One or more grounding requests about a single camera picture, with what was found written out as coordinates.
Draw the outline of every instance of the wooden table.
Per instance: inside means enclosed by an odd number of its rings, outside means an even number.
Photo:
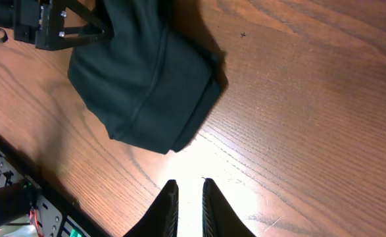
[[[176,16],[226,53],[229,82],[183,151],[110,140],[66,77],[71,50],[13,40],[0,44],[0,134],[113,236],[171,178],[179,236],[200,236],[201,177],[257,236],[386,236],[386,1],[190,0]]]

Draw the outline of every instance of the green object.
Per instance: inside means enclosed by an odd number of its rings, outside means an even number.
[[[82,234],[80,234],[79,232],[77,232],[77,230],[72,230],[71,234],[70,234],[70,237],[83,237]]]
[[[75,48],[68,78],[110,138],[159,153],[183,149],[221,93],[218,59],[171,29],[171,1],[103,3],[96,13],[114,37]]]

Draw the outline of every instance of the wood grain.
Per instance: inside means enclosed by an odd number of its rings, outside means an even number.
[[[179,236],[200,236],[201,177],[257,236],[386,236],[386,1],[184,1],[180,21],[192,7],[229,86],[183,151],[109,140],[66,78],[71,50],[13,40],[0,44],[0,134],[113,236],[170,178]]]

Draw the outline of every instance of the red wire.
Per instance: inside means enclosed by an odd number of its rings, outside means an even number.
[[[34,214],[34,216],[35,216],[35,226],[36,226],[36,232],[37,232],[37,235],[38,235],[39,237],[43,237],[43,235],[39,233],[39,224],[38,224],[38,222],[37,222],[37,211],[36,211],[36,209],[35,209],[35,214]]]

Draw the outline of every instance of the folded black cloth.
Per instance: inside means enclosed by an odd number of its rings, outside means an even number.
[[[75,48],[68,78],[110,138],[179,151],[220,95],[218,59],[170,27],[169,0],[104,0],[110,42]],[[88,34],[92,26],[84,30]]]

